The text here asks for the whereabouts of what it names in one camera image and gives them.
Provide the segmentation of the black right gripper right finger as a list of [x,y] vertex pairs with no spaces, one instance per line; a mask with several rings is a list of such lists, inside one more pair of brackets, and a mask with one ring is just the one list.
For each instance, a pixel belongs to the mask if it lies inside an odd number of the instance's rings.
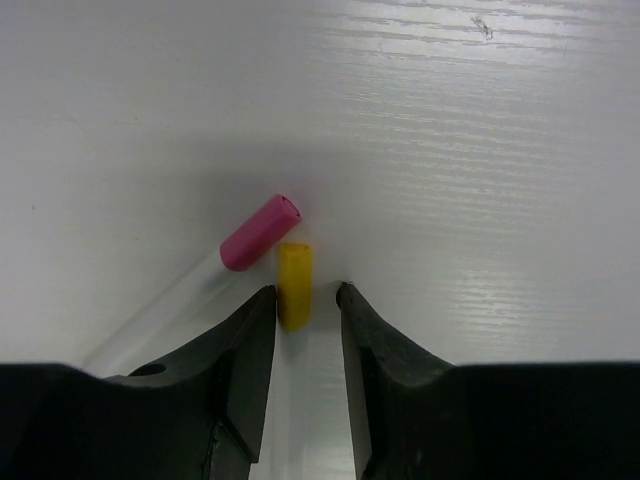
[[356,476],[455,474],[451,364],[386,322],[351,283],[337,291]]

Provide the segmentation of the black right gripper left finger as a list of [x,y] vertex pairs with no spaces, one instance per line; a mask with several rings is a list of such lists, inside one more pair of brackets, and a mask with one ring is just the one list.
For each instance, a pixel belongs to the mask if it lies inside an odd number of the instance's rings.
[[127,376],[105,479],[246,479],[260,457],[275,348],[276,290]]

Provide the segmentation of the yellow capped white marker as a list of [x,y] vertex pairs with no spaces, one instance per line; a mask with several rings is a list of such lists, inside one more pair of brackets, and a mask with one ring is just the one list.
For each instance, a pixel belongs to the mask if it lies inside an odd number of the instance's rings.
[[335,280],[314,281],[314,251],[284,244],[270,392],[270,479],[351,479],[352,447]]

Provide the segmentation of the pink capped white marker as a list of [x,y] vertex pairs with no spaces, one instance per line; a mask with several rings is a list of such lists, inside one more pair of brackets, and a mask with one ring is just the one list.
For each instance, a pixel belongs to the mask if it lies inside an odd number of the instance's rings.
[[110,334],[83,368],[99,376],[121,371],[155,335],[194,316],[300,222],[301,214],[291,200],[273,196],[212,253],[190,266]]

